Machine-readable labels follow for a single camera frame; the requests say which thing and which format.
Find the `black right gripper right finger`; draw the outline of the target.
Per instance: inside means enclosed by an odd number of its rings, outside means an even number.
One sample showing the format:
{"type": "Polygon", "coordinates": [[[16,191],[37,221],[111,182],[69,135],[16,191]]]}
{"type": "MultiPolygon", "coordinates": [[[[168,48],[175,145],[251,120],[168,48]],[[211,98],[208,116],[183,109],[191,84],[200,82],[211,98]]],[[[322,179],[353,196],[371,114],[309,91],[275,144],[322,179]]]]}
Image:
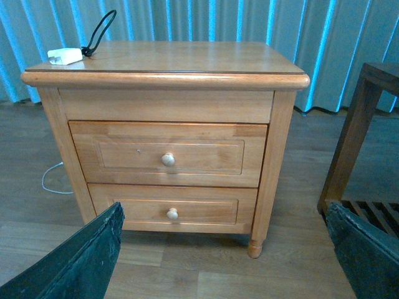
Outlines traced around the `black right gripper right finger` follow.
{"type": "Polygon", "coordinates": [[[334,251],[357,298],[398,298],[398,239],[333,202],[325,217],[334,251]]]}

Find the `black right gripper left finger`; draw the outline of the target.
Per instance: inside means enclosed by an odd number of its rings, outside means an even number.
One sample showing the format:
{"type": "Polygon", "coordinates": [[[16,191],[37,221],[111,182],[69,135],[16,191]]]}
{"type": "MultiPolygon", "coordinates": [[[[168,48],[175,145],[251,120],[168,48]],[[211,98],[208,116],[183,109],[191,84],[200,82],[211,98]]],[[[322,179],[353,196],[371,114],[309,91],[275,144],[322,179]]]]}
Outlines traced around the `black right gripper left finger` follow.
{"type": "Polygon", "coordinates": [[[1,286],[1,298],[103,298],[120,253],[124,219],[116,202],[1,286]]]}

